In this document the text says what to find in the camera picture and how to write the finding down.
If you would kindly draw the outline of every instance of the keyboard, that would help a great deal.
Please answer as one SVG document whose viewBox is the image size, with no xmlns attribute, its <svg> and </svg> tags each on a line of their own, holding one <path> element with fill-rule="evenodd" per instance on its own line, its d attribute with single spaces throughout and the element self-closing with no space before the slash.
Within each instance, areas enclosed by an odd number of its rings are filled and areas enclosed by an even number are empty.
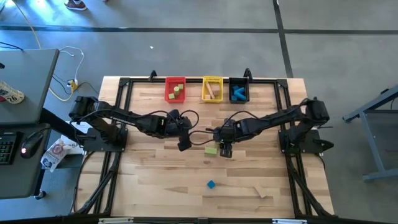
<svg viewBox="0 0 398 224">
<path fill-rule="evenodd" d="M 10 165 L 17 151 L 17 138 L 19 133 L 0 134 L 0 165 Z"/>
</svg>

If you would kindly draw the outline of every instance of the yellow cable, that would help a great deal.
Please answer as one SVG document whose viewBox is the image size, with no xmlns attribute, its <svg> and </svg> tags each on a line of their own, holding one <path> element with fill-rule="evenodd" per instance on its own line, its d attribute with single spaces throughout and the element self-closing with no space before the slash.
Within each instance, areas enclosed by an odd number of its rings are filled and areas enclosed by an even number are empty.
<svg viewBox="0 0 398 224">
<path fill-rule="evenodd" d="M 12 0 L 12 1 L 14 2 L 15 6 L 17 6 L 19 12 L 21 12 L 21 14 L 22 14 L 22 16 L 24 17 L 24 19 L 25 19 L 27 25 L 28 25 L 28 26 L 30 27 L 30 29 L 32 30 L 33 34 L 35 35 L 37 45 L 39 46 L 39 49 L 41 49 L 42 46 L 40 45 L 39 38 L 37 38 L 36 31 L 33 29 L 32 24 L 30 24 L 29 20 L 26 18 L 24 12 L 22 12 L 22 9 L 20 9 L 20 7 L 18 6 L 18 4 L 15 2 L 15 0 Z M 73 85 L 71 85 L 71 87 L 70 87 L 70 91 L 71 91 L 71 92 L 70 92 L 69 97 L 68 97 L 67 99 L 62 99 L 61 97 L 59 97 L 59 96 L 51 89 L 51 87 L 49 87 L 49 90 L 50 90 L 50 92 L 51 92 L 55 97 L 57 97 L 60 101 L 68 101 L 68 100 L 70 100 L 70 98 L 72 97 L 73 92 L 74 92 L 74 90 L 73 90 Z"/>
</svg>

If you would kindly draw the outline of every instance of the computer mouse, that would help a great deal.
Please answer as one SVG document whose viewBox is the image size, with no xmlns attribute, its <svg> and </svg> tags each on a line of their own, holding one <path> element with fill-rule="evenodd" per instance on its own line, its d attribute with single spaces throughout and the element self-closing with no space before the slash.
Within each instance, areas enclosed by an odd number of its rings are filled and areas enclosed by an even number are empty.
<svg viewBox="0 0 398 224">
<path fill-rule="evenodd" d="M 31 134 L 26 138 L 21 147 L 22 158 L 28 159 L 34 156 L 34 154 L 37 152 L 37 149 L 39 148 L 40 143 L 42 142 L 43 136 L 43 133 L 39 131 Z"/>
</svg>

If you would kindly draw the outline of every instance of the yellow basket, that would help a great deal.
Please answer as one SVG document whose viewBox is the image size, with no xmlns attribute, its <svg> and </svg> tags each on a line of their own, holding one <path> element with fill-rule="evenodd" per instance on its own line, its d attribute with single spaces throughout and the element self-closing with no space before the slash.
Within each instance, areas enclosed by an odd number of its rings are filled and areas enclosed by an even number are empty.
<svg viewBox="0 0 398 224">
<path fill-rule="evenodd" d="M 206 100 L 205 95 L 209 94 L 209 91 L 206 87 L 206 82 L 209 84 L 218 84 L 220 86 L 220 93 L 214 100 Z M 203 84 L 201 88 L 201 98 L 204 102 L 207 103 L 219 103 L 223 101 L 223 77 L 203 77 Z"/>
</svg>

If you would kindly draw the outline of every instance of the green block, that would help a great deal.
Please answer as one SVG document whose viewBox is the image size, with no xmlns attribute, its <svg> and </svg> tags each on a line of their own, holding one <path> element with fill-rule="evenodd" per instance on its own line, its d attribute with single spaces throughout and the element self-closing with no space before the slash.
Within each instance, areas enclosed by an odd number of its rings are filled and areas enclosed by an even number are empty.
<svg viewBox="0 0 398 224">
<path fill-rule="evenodd" d="M 205 153 L 206 154 L 217 155 L 217 149 L 212 148 L 212 147 L 205 147 Z"/>
</svg>

